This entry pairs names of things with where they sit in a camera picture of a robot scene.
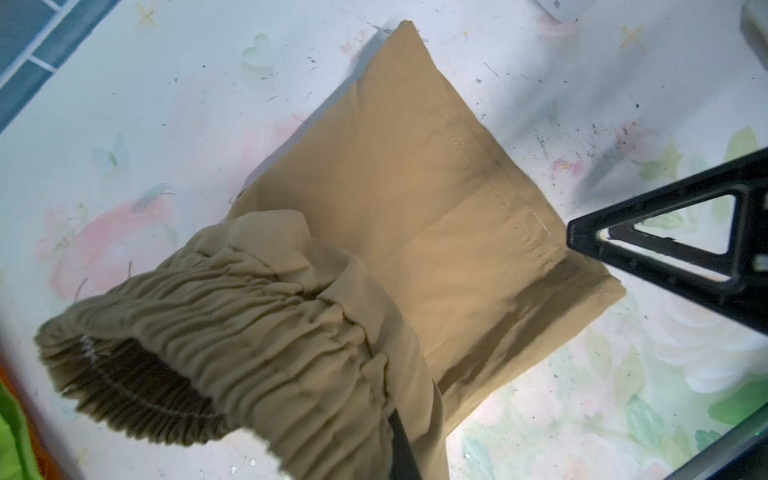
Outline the tan brown shorts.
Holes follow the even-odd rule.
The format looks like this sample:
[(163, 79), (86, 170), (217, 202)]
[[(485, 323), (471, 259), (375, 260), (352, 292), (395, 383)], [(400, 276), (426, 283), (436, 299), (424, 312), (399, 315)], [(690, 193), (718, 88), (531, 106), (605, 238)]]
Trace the tan brown shorts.
[(389, 479), (397, 411), (445, 479), (447, 435), (624, 293), (404, 21), (224, 222), (35, 341), (130, 437), (247, 429), (296, 479)]

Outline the neon green shorts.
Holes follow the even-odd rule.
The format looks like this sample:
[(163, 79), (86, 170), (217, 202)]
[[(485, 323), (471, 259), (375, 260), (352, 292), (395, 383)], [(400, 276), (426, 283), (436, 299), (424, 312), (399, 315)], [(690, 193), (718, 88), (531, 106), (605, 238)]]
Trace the neon green shorts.
[(1, 480), (43, 480), (26, 415), (11, 392), (1, 385)]

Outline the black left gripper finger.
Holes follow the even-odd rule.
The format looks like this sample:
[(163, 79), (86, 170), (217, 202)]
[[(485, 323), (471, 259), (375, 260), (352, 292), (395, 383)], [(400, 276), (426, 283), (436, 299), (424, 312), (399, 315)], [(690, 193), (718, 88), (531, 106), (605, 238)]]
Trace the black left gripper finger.
[(415, 461), (405, 429), (397, 411), (389, 417), (392, 429), (392, 465), (390, 480), (421, 480), (421, 474)]

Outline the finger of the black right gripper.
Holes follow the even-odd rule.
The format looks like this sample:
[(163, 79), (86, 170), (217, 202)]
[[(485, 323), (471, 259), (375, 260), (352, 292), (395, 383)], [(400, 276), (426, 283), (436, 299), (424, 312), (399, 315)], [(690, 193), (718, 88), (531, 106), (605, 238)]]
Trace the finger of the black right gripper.
[[(733, 197), (735, 205), (722, 253), (637, 227), (643, 220), (723, 196)], [(567, 225), (566, 243), (574, 251), (765, 334), (767, 151), (755, 151), (574, 219)]]

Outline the orange shorts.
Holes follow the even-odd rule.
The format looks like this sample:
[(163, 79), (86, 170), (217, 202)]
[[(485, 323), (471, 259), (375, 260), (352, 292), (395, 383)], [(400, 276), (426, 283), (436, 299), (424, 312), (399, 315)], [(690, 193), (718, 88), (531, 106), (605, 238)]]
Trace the orange shorts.
[(45, 446), (41, 442), (37, 429), (35, 428), (34, 423), (28, 418), (26, 411), (24, 409), (24, 405), (20, 399), (20, 396), (18, 395), (16, 389), (14, 388), (14, 384), (11, 378), (9, 377), (4, 366), (1, 366), (1, 385), (4, 385), (11, 392), (11, 394), (16, 398), (24, 414), (26, 415), (30, 437), (31, 437), (31, 443), (32, 443), (35, 456), (37, 458), (39, 471), (41, 475), (44, 477), (45, 480), (63, 480), (65, 476), (63, 475), (62, 470), (59, 468), (59, 465), (57, 464), (54, 457), (48, 452), (48, 450), (45, 448)]

